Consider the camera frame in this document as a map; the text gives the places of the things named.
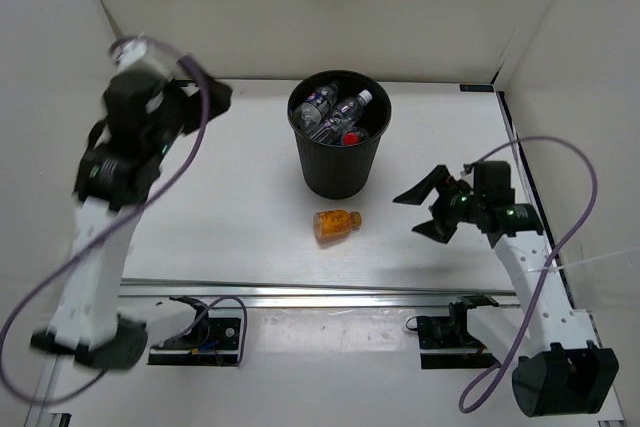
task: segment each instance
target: red bottle cap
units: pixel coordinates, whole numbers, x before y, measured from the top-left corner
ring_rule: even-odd
[[[360,142],[360,138],[355,132],[347,132],[344,134],[344,137],[342,137],[342,143],[344,145],[356,145],[358,142]]]

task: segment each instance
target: wire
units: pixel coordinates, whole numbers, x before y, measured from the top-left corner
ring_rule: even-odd
[[[242,301],[242,299],[240,297],[236,297],[235,295],[223,295],[222,297],[218,297],[216,300],[214,300],[209,305],[207,305],[207,308],[204,309],[202,312],[200,312],[200,314],[198,316],[196,316],[196,318],[191,323],[191,325],[189,325],[189,327],[184,329],[179,334],[168,338],[164,342],[167,343],[167,342],[170,342],[172,340],[179,339],[183,335],[187,335],[189,332],[191,332],[191,330],[196,325],[198,325],[198,323],[202,319],[204,319],[207,315],[209,315],[209,311],[211,309],[215,308],[216,305],[218,305],[220,302],[222,302],[224,300],[233,300],[234,302],[237,302],[238,305],[240,305],[240,308],[242,309],[242,317],[243,317],[243,319],[242,319],[243,320],[243,322],[242,322],[242,338],[240,339],[240,348],[239,348],[239,352],[238,352],[238,361],[236,362],[236,365],[240,365],[240,363],[242,362],[242,359],[244,358],[244,347],[245,347],[246,338],[247,338],[247,324],[248,324],[248,321],[249,321],[249,313],[247,312],[247,306],[244,305],[244,302]]]
[[[464,389],[464,391],[460,395],[460,399],[458,401],[458,408],[460,409],[460,412],[462,412],[463,414],[469,414],[475,411],[476,409],[478,409],[482,404],[484,404],[487,401],[487,399],[491,396],[491,394],[493,394],[493,392],[496,390],[496,387],[498,387],[498,384],[507,373],[507,370],[509,370],[509,366],[511,365],[511,362],[515,358],[518,348],[520,348],[520,344],[522,343],[522,340],[524,339],[524,336],[527,333],[527,328],[529,327],[529,323],[531,322],[531,318],[533,317],[533,314],[535,312],[538,299],[542,294],[542,287],[544,286],[544,282],[547,278],[547,275],[549,274],[549,267],[553,263],[554,259],[558,256],[558,252],[560,252],[560,250],[565,246],[565,244],[569,241],[569,239],[571,239],[571,237],[575,235],[575,233],[580,229],[580,227],[582,227],[582,225],[585,223],[589,215],[591,215],[591,212],[593,211],[593,206],[595,205],[596,199],[598,197],[598,177],[596,175],[595,168],[593,167],[593,164],[591,163],[587,155],[578,147],[573,145],[571,142],[561,139],[559,137],[551,136],[551,135],[534,135],[534,136],[523,137],[521,139],[512,140],[510,142],[504,143],[496,147],[492,151],[490,151],[488,154],[485,154],[484,156],[482,156],[480,159],[474,162],[472,166],[477,164],[478,162],[481,162],[491,157],[495,153],[509,146],[519,144],[522,142],[537,142],[537,141],[554,142],[556,144],[560,144],[572,150],[574,153],[578,155],[578,157],[582,159],[585,166],[587,167],[587,170],[589,171],[589,176],[591,177],[591,197],[589,198],[589,203],[587,204],[587,207],[585,208],[580,218],[573,225],[573,227],[569,229],[569,231],[564,235],[564,237],[560,239],[560,241],[551,250],[551,253],[544,261],[544,264],[543,264],[544,270],[542,270],[542,272],[540,273],[540,277],[538,278],[538,283],[536,284],[533,294],[531,295],[531,302],[529,303],[529,307],[525,312],[524,320],[522,321],[520,330],[518,330],[518,333],[516,334],[516,338],[513,341],[513,345],[509,349],[509,352],[507,353],[507,356],[505,357],[504,362],[502,363],[502,365],[498,362],[492,365],[491,367],[489,367],[482,374],[476,377]],[[480,395],[480,397],[478,397],[478,400],[476,400],[470,406],[465,406],[464,403],[467,399],[467,396],[474,389],[474,387],[478,385],[478,383],[480,383],[480,381],[482,381],[485,377],[487,377],[491,372],[493,372],[498,368],[500,370],[498,370],[498,373],[496,374],[496,376],[491,380],[491,383],[489,384],[487,389]]]
[[[418,332],[418,327],[416,327],[415,329],[414,329],[414,328],[412,328],[412,327],[409,327],[409,322],[411,322],[413,319],[417,319],[417,318],[418,318],[418,316],[417,316],[417,315],[414,315],[413,317],[409,317],[409,318],[407,319],[407,321],[404,323],[404,326],[406,327],[406,329],[407,329],[409,332],[416,332],[416,333]]]
[[[162,42],[160,40],[154,39],[152,37],[147,36],[128,36],[123,37],[116,42],[114,42],[109,48],[109,53],[113,53],[118,47],[123,44],[130,42],[132,40],[146,40],[150,44],[158,47],[160,50],[165,51],[167,54],[174,56],[177,58],[177,63],[180,67],[186,71],[186,73],[196,82],[198,87],[200,88],[200,95],[202,97],[202,112],[200,117],[200,128],[196,135],[196,139],[193,142],[193,147],[187,159],[180,166],[180,168],[167,180],[153,195],[147,199],[147,201],[131,211],[129,214],[125,215],[121,219],[113,222],[109,227],[104,229],[95,238],[93,238],[85,247],[83,247],[80,251],[74,254],[69,260],[63,263],[60,267],[54,270],[51,274],[49,274],[44,280],[42,280],[38,285],[36,285],[20,302],[18,305],[11,311],[9,317],[5,321],[2,329],[0,330],[0,383],[7,389],[7,391],[16,399],[25,402],[31,405],[38,406],[52,406],[59,405],[65,402],[68,402],[71,399],[74,399],[78,395],[85,392],[87,389],[92,387],[98,380],[100,380],[104,375],[105,371],[100,372],[96,378],[91,380],[88,384],[80,387],[79,389],[66,394],[57,399],[46,399],[46,398],[35,398],[33,395],[24,392],[22,389],[15,386],[15,384],[9,379],[7,376],[6,365],[2,359],[2,354],[4,352],[4,348],[7,341],[7,335],[9,333],[9,329],[15,322],[16,318],[22,312],[22,310],[26,307],[26,305],[33,300],[42,290],[51,284],[58,277],[62,276],[64,273],[70,271],[74,268],[84,257],[89,254],[93,249],[100,247],[109,237],[111,237],[115,232],[120,230],[126,224],[131,222],[133,219],[141,215],[147,208],[149,208],[152,204],[154,204],[160,197],[162,197],[177,181],[182,174],[189,168],[193,159],[195,159],[198,150],[200,149],[200,145],[202,144],[202,139],[204,138],[204,134],[207,127],[207,122],[209,121],[209,87],[207,85],[205,75],[202,72],[202,69],[195,61],[193,57],[190,55],[183,55],[180,51],[175,49],[174,47]]]
[[[219,343],[220,342],[218,342],[217,340],[214,340],[213,342],[209,342],[206,345],[202,345],[200,347],[196,347],[195,349],[192,349],[191,353],[192,354],[199,354],[200,352],[205,352],[205,351],[210,350],[211,348],[215,347]]]

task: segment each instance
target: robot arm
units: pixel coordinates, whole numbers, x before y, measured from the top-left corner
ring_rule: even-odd
[[[527,336],[512,370],[518,406],[527,416],[595,413],[600,410],[618,371],[614,352],[597,348],[589,315],[574,310],[557,272],[548,272],[539,297],[534,291],[546,260],[543,228],[535,209],[516,204],[507,162],[484,161],[473,166],[473,178],[454,179],[437,166],[422,182],[394,202],[420,205],[436,190],[430,207],[433,219],[414,232],[448,243],[460,222],[476,225],[487,235],[507,270],[523,313],[536,302]],[[450,323],[444,330],[460,343],[477,340],[503,363],[520,327],[495,300],[476,295],[449,306]]]
[[[118,53],[119,73],[103,94],[106,117],[91,130],[78,167],[72,254],[118,219],[134,218],[82,259],[67,280],[51,322],[31,339],[37,350],[74,356],[76,362],[99,370],[133,367],[147,344],[180,334],[195,316],[194,306],[181,302],[156,305],[135,318],[117,312],[140,206],[175,139],[196,130],[201,116],[199,93],[188,96],[158,64],[144,62],[146,55],[144,41],[131,42]],[[229,109],[231,89],[210,76],[207,82],[211,120]],[[101,142],[105,130],[108,138]]]

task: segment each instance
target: white tabletop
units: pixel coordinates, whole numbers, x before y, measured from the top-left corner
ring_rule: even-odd
[[[427,206],[393,204],[435,165],[457,176],[507,140],[496,94],[453,84],[386,83],[393,104],[365,188],[327,200],[304,183],[286,105],[295,81],[231,82],[231,110],[209,124],[191,169],[145,213],[132,242],[127,278],[323,286],[512,289],[486,238],[461,225],[448,245],[411,232]],[[181,138],[163,169],[191,149]],[[510,150],[496,158],[509,160]],[[513,183],[524,199],[515,168]],[[357,210],[362,228],[341,243],[317,244],[315,212]]]

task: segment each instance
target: plastic bottle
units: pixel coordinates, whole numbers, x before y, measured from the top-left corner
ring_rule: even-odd
[[[371,92],[363,90],[356,97],[349,97],[338,103],[310,134],[311,140],[321,144],[333,144],[342,137],[362,117],[364,106],[371,102]]]
[[[362,142],[369,140],[369,132],[360,127],[352,127],[344,134],[342,134],[342,138],[340,139],[340,145],[350,146],[361,144]]]
[[[318,87],[307,99],[295,108],[291,114],[291,121],[305,134],[313,131],[323,117],[338,100],[338,85],[335,82]]]
[[[331,240],[347,235],[362,225],[360,212],[330,210],[313,216],[313,233],[318,240]]]

